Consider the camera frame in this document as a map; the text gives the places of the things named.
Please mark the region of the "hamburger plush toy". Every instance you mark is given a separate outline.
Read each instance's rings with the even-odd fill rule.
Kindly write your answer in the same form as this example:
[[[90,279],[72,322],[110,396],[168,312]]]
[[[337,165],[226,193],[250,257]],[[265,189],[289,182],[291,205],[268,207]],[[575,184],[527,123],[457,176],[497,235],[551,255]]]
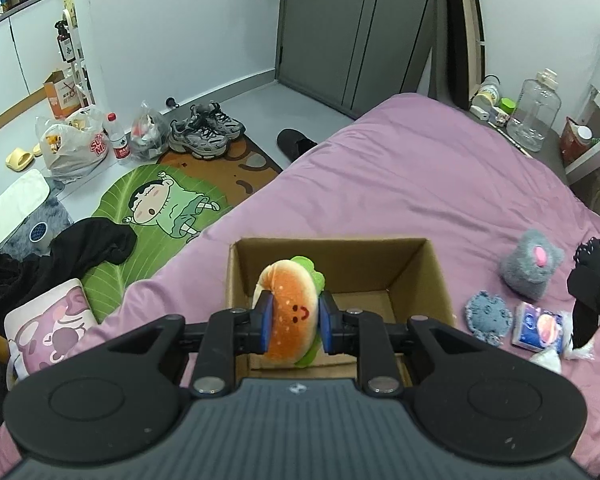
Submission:
[[[278,260],[260,273],[252,305],[262,292],[273,296],[272,330],[263,367],[301,368],[313,363],[321,343],[318,298],[324,289],[324,275],[305,256]]]

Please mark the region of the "brown cardboard box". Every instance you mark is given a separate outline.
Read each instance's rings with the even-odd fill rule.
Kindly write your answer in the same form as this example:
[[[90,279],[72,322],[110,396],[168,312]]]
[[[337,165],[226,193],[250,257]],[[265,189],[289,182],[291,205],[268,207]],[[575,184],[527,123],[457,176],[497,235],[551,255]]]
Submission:
[[[454,324],[452,301],[434,246],[426,238],[243,238],[230,248],[227,307],[250,307],[261,272],[294,256],[312,260],[341,310],[375,312],[389,323],[426,315]]]

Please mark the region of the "blue tissue packet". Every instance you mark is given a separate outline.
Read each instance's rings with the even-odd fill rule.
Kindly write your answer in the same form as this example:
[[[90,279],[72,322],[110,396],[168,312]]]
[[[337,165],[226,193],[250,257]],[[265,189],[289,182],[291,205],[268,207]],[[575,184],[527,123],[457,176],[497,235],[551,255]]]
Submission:
[[[554,349],[562,354],[565,342],[564,316],[559,312],[518,304],[514,314],[512,345],[533,353]]]

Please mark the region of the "grey pink fluffy plush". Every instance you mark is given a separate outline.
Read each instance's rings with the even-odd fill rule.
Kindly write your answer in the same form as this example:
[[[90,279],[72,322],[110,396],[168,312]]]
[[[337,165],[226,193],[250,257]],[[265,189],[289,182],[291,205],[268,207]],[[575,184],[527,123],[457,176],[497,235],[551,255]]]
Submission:
[[[554,245],[542,232],[531,229],[521,235],[515,249],[501,260],[498,270],[513,292],[539,301],[564,258],[562,248]]]

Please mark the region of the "black stitched cloth toy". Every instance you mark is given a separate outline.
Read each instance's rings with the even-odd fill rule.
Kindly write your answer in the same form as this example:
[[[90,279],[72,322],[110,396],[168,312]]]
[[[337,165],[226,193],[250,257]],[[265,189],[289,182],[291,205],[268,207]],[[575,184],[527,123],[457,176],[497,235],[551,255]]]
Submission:
[[[574,299],[566,331],[568,356],[589,356],[594,336],[600,328],[600,238],[582,243],[573,255],[574,268],[567,278]]]

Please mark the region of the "black clothing pile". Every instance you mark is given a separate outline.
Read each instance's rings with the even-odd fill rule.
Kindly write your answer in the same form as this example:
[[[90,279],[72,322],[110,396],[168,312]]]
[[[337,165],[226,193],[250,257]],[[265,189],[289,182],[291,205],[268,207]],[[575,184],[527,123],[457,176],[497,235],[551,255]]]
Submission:
[[[134,250],[137,235],[126,224],[87,218],[63,230],[50,242],[46,256],[17,260],[0,254],[0,334],[6,314],[72,278],[83,278],[95,266],[118,266]]]

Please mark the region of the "pink bed sheet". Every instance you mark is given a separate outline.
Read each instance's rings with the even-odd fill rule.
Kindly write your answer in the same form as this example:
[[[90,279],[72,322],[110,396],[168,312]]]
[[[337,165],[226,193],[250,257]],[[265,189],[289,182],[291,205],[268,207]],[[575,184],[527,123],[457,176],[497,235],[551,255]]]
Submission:
[[[455,309],[502,292],[498,262],[537,229],[566,254],[600,238],[600,216],[542,162],[437,101],[401,94],[285,169],[133,284],[88,346],[165,313],[199,321],[224,298],[230,246],[247,237],[423,237]]]

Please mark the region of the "black slipper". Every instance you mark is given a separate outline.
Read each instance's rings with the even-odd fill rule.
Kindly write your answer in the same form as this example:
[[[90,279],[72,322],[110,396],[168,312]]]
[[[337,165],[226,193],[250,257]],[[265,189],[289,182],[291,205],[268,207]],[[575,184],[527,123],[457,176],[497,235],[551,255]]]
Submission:
[[[317,143],[296,129],[284,129],[276,138],[276,143],[290,162],[294,162],[302,155],[311,151]]]

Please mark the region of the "grey sneakers pair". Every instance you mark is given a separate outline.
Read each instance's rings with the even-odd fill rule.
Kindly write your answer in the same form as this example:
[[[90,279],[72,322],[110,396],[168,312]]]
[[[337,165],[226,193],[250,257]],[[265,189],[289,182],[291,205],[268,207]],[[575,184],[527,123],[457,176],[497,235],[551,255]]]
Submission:
[[[246,132],[245,125],[227,115],[215,101],[192,105],[189,118],[181,122],[173,119],[170,128],[170,149],[198,159],[222,157],[230,144]]]

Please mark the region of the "water bottle on floor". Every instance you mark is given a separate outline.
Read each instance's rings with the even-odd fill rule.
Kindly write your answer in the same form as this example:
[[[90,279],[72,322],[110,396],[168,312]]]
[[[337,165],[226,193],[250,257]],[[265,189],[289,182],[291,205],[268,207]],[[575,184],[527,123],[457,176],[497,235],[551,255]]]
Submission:
[[[127,158],[130,154],[130,137],[117,118],[116,113],[108,113],[104,125],[109,143],[116,159]]]

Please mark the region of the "white plastic shopping bag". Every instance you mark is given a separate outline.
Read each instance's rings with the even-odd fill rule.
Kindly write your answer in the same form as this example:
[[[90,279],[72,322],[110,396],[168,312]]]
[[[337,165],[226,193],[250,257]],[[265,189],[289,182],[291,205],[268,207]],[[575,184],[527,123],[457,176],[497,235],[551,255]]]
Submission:
[[[81,108],[66,119],[36,118],[35,133],[46,174],[62,183],[90,174],[109,153],[104,121],[104,113],[94,106]]]

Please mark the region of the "small cardboard box on floor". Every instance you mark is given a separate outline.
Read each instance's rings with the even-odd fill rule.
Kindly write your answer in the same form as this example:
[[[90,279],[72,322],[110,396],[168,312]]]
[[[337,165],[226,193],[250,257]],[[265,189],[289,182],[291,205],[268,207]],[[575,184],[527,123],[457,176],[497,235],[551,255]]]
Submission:
[[[46,78],[43,90],[56,119],[65,119],[82,107],[76,83],[62,70],[55,70]]]

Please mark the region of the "clear large water jug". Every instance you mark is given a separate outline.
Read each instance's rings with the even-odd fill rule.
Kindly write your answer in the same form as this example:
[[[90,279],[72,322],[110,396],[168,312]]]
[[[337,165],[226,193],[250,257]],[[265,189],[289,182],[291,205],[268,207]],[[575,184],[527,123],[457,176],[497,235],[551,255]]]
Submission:
[[[506,125],[507,133],[525,150],[541,151],[547,133],[553,127],[562,100],[557,94],[554,70],[546,68],[522,84],[517,105]]]

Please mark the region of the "flat framed cardboard panel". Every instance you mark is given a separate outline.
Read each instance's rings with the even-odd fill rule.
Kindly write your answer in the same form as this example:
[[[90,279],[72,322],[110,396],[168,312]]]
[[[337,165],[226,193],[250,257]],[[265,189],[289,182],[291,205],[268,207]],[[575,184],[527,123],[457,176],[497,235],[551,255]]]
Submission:
[[[446,74],[452,102],[469,110],[486,76],[486,48],[480,0],[446,0]]]

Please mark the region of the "white kitchen cabinet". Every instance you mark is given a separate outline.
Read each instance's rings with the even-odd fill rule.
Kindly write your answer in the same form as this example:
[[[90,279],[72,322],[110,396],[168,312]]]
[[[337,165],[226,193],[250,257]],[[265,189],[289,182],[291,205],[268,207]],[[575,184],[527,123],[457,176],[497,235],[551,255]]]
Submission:
[[[55,23],[64,0],[29,0],[0,17],[0,118],[64,70]]]

